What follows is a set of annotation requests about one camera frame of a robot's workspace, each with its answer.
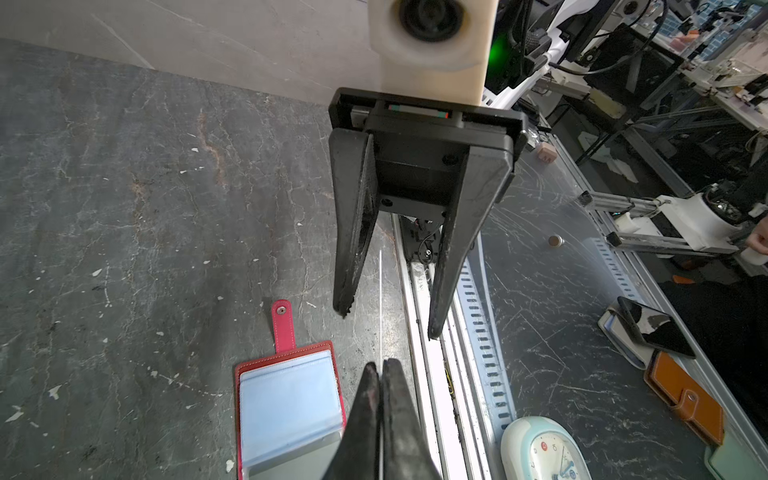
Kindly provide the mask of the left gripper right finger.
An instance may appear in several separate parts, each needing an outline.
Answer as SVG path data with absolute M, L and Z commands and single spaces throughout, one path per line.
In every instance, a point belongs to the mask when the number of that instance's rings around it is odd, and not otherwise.
M 386 359 L 382 371 L 384 479 L 440 479 L 399 360 Z

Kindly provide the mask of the red leather card holder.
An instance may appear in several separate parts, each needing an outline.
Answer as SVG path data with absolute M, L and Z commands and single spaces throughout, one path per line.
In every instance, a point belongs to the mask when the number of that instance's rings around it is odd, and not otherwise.
M 240 479 L 321 479 L 346 427 L 334 347 L 300 347 L 292 305 L 271 307 L 275 354 L 236 366 Z

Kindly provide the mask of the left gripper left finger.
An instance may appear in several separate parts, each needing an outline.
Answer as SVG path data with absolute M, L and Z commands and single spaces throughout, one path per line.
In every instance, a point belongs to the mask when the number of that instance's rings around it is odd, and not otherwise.
M 368 362 L 362 371 L 341 442 L 323 479 L 379 478 L 380 401 L 376 364 Z

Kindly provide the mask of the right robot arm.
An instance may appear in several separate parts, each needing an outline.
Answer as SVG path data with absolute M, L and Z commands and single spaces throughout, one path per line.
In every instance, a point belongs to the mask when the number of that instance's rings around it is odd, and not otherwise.
M 329 155 L 333 307 L 350 312 L 380 212 L 440 230 L 428 317 L 438 338 L 463 261 L 514 176 L 526 117 L 513 106 L 608 17 L 607 1 L 372 1 L 381 90 L 337 90 Z

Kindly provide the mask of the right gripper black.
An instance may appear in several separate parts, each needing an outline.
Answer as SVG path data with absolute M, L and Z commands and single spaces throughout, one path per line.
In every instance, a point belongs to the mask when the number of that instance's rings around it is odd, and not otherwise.
M 333 308 L 349 314 L 380 211 L 440 221 L 428 336 L 441 336 L 463 262 L 514 177 L 514 110 L 340 88 L 328 113 L 337 223 Z

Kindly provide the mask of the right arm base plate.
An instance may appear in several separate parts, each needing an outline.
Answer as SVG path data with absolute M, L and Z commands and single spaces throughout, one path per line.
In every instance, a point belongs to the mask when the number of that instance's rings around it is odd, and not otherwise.
M 442 225 L 431 220 L 399 217 L 404 258 L 409 263 L 430 264 L 438 260 Z

